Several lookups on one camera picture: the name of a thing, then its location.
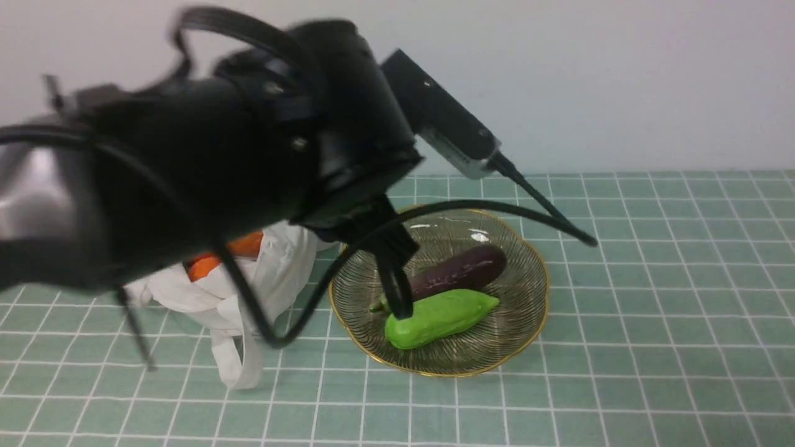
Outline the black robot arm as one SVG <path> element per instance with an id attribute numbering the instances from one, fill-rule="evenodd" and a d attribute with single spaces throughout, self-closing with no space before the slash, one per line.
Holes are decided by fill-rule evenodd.
<path id="1" fill-rule="evenodd" d="M 171 40 L 156 84 L 50 78 L 51 113 L 2 128 L 2 289 L 106 292 L 281 221 L 353 244 L 394 215 L 423 157 L 353 23 L 191 7 Z"/>

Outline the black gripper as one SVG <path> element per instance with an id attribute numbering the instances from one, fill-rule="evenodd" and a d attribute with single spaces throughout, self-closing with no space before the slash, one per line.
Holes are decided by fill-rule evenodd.
<path id="1" fill-rule="evenodd" d="M 287 35 L 320 65 L 325 98 L 315 99 L 300 71 L 270 50 L 248 48 L 219 60 L 215 74 L 235 80 L 247 93 L 255 80 L 280 81 L 291 93 L 264 93 L 257 111 L 276 122 L 267 137 L 275 156 L 290 156 L 293 166 L 276 165 L 276 185 L 266 191 L 283 209 L 264 198 L 247 206 L 252 218 L 236 223 L 224 215 L 225 235 L 286 220 L 327 242 L 350 243 L 374 255 L 381 286 L 392 314 L 414 314 L 406 264 L 419 245 L 399 221 L 386 193 L 422 161 L 398 100 L 374 59 L 370 46 L 349 20 L 303 22 Z M 307 149 L 297 150 L 299 138 Z"/>

